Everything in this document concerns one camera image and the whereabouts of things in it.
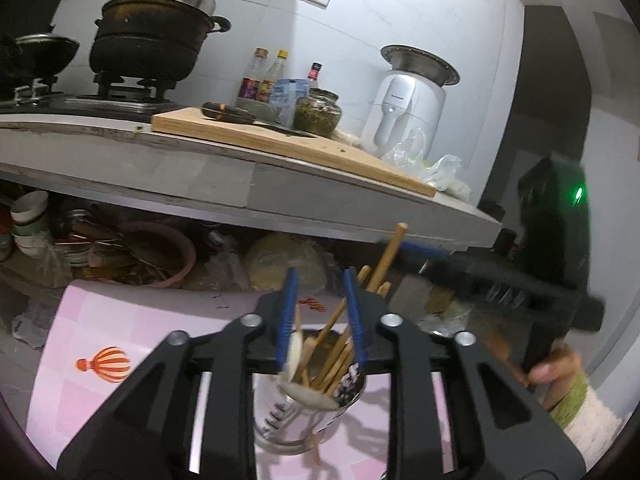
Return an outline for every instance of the green sleeve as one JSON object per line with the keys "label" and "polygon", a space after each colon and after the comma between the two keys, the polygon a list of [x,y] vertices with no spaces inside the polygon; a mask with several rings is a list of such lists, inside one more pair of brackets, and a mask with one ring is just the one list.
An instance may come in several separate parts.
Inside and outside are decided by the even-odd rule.
{"label": "green sleeve", "polygon": [[578,410],[584,404],[588,387],[587,377],[584,371],[580,370],[569,393],[549,412],[563,430],[574,420]]}

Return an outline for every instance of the gas stove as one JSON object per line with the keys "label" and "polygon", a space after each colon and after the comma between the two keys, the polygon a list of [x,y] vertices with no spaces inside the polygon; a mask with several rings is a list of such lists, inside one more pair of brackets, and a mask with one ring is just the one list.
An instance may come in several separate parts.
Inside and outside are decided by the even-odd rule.
{"label": "gas stove", "polygon": [[98,91],[91,95],[57,92],[57,77],[35,80],[14,90],[14,98],[0,102],[0,114],[58,114],[150,123],[151,116],[179,110],[183,105],[164,98],[175,82],[143,79],[124,86],[120,76],[97,74]]}

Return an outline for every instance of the white appliance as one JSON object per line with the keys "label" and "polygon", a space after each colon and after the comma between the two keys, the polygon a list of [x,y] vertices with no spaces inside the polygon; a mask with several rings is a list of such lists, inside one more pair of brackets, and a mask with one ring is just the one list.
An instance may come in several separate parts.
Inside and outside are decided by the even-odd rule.
{"label": "white appliance", "polygon": [[415,134],[427,154],[444,106],[442,87],[457,84],[460,76],[443,59],[412,46],[388,45],[380,54],[392,69],[378,89],[362,132],[362,146],[380,158]]}

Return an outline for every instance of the wooden cutting board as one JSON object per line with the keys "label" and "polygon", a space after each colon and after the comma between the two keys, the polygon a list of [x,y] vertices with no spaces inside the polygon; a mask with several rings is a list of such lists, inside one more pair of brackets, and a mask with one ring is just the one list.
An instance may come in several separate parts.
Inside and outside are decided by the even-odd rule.
{"label": "wooden cutting board", "polygon": [[434,196],[436,193],[435,188],[358,148],[323,137],[288,136],[252,124],[220,123],[207,119],[197,108],[184,108],[154,115],[151,118],[151,129],[164,134],[213,140],[260,152],[298,158],[426,196]]}

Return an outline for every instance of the glass bottle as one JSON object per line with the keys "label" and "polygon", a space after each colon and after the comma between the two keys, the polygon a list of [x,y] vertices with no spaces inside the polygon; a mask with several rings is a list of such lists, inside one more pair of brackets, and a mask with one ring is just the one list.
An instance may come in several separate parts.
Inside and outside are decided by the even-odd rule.
{"label": "glass bottle", "polygon": [[244,99],[255,99],[262,79],[264,62],[269,55],[269,51],[264,48],[256,48],[254,58],[244,70],[242,83],[238,91],[238,97]]}
{"label": "glass bottle", "polygon": [[342,117],[337,100],[338,95],[333,92],[312,88],[308,96],[301,97],[296,102],[293,129],[330,137]]}
{"label": "glass bottle", "polygon": [[271,87],[278,80],[284,77],[284,65],[289,57],[289,53],[286,50],[278,51],[278,59],[271,65],[271,68],[267,70],[267,73],[264,75],[264,79],[260,83],[260,88],[258,89],[257,100],[263,103],[269,102],[269,97],[271,95]]}
{"label": "glass bottle", "polygon": [[318,88],[318,74],[322,65],[320,63],[312,63],[311,70],[309,70],[309,75],[306,76],[310,81],[311,88]]}

